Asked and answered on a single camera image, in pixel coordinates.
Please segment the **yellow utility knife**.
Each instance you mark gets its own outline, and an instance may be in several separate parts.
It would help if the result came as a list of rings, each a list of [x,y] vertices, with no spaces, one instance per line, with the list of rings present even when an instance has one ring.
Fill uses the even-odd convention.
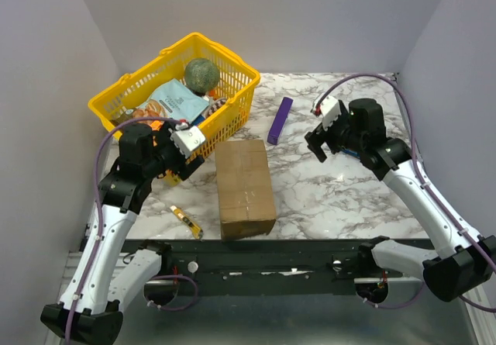
[[[201,240],[203,238],[203,229],[182,209],[176,207],[175,205],[172,205],[170,207],[170,210],[183,224],[185,224],[190,229],[191,234],[196,240]]]

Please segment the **brown cardboard express box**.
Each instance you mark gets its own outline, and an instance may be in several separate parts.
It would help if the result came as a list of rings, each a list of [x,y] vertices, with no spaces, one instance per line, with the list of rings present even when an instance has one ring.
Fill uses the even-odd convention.
[[[264,141],[217,143],[215,166],[222,240],[269,234],[277,212]]]

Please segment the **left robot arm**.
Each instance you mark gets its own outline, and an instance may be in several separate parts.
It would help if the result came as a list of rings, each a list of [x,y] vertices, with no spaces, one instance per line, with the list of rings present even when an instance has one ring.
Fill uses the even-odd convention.
[[[148,118],[134,118],[117,125],[104,138],[120,133],[119,156],[110,172],[94,173],[95,220],[73,278],[55,304],[45,305],[41,322],[66,344],[113,344],[123,324],[123,314],[148,281],[169,281],[178,289],[190,277],[174,273],[166,247],[147,245],[115,276],[126,237],[154,178],[167,171],[188,179],[204,162],[195,151],[206,141],[197,126],[163,118],[159,130]]]

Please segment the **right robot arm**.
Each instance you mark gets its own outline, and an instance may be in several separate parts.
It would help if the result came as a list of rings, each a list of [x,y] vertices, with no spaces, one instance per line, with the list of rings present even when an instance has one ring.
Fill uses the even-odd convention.
[[[444,302],[490,279],[494,236],[484,237],[462,220],[430,183],[408,144],[387,136],[383,109],[375,100],[359,98],[345,105],[329,95],[314,102],[311,112],[321,122],[305,139],[319,161],[326,160],[324,145],[333,154],[357,153],[360,163],[404,202],[433,245],[426,250],[376,237],[360,246],[356,266],[361,274],[393,270],[421,279]]]

